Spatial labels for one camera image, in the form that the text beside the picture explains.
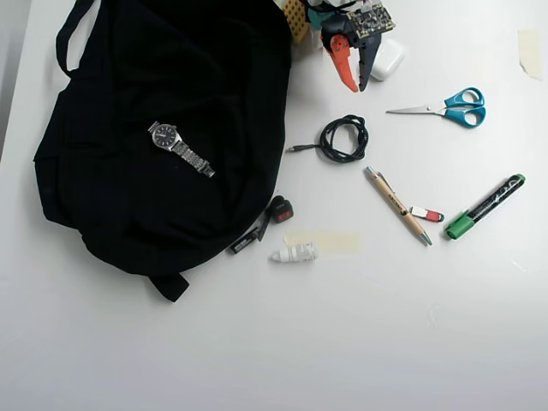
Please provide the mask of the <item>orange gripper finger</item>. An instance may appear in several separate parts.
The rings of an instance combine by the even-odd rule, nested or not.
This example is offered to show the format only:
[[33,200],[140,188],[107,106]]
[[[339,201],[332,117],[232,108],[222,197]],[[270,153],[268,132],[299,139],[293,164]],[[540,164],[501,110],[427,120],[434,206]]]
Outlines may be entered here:
[[358,92],[350,66],[350,44],[348,39],[342,34],[336,34],[331,38],[331,60],[339,75],[341,82],[352,92]]

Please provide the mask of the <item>dark blue white gripper body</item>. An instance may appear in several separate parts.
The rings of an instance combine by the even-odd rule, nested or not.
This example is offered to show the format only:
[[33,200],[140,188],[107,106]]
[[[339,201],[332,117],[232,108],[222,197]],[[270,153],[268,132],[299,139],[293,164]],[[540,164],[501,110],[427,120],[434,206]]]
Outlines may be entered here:
[[356,25],[349,15],[331,15],[327,20],[321,22],[320,34],[323,46],[327,51],[332,51],[331,40],[336,35],[346,38],[351,47],[359,47]]

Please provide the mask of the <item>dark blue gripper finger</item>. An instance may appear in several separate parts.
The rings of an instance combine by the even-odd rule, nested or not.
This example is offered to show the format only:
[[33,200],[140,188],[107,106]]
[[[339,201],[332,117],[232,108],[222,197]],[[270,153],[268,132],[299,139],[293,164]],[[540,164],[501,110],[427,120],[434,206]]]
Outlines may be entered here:
[[372,72],[372,67],[382,41],[382,35],[367,37],[359,49],[359,91],[364,92]]

